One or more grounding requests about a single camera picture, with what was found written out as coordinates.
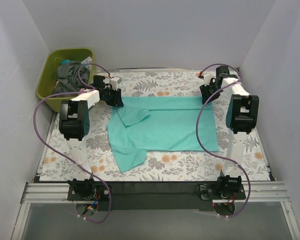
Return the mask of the teal t shirt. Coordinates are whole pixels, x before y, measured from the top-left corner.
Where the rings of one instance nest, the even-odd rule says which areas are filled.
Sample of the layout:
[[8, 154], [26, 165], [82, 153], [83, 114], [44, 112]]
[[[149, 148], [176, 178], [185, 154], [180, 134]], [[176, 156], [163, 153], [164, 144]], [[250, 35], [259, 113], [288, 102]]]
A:
[[143, 164], [147, 153], [219, 151], [213, 105], [199, 96], [123, 97], [106, 126], [121, 172]]

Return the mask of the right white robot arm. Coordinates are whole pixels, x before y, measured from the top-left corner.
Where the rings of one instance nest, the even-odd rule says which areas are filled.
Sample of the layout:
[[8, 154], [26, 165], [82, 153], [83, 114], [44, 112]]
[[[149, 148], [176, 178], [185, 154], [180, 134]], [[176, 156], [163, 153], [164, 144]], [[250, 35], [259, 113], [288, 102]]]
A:
[[220, 171], [220, 176], [208, 191], [214, 191], [220, 198], [235, 199], [238, 194], [243, 194], [242, 177], [248, 174], [242, 168], [244, 153], [244, 142], [257, 125], [259, 97], [251, 95], [241, 85], [239, 72], [231, 74], [231, 66], [224, 64], [214, 64], [216, 66], [215, 76], [204, 74], [200, 71], [198, 78], [203, 80], [199, 87], [202, 104], [205, 107], [208, 103], [216, 100], [221, 92], [229, 97], [225, 124], [228, 128], [228, 148], [225, 160]]

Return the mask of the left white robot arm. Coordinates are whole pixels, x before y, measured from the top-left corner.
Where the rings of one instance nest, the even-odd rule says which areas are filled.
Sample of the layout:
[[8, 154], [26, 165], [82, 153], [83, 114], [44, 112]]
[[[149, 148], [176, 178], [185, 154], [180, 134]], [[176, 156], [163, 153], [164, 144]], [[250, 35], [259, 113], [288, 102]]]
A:
[[94, 89], [88, 89], [60, 105], [59, 131], [70, 149], [70, 157], [75, 161], [73, 180], [68, 181], [73, 192], [84, 200], [96, 196], [97, 189], [88, 164], [87, 136], [90, 131], [89, 110], [100, 101], [112, 107], [123, 107], [122, 79], [117, 76], [93, 76]]

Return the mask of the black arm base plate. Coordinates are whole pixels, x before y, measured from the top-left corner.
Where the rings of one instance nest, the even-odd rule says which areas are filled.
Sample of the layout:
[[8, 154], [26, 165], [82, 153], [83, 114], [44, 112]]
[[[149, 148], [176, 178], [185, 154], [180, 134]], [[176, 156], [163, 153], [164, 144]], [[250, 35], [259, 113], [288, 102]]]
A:
[[212, 211], [213, 201], [245, 200], [247, 192], [222, 187], [216, 181], [68, 180], [67, 200], [89, 204], [100, 211], [185, 210]]

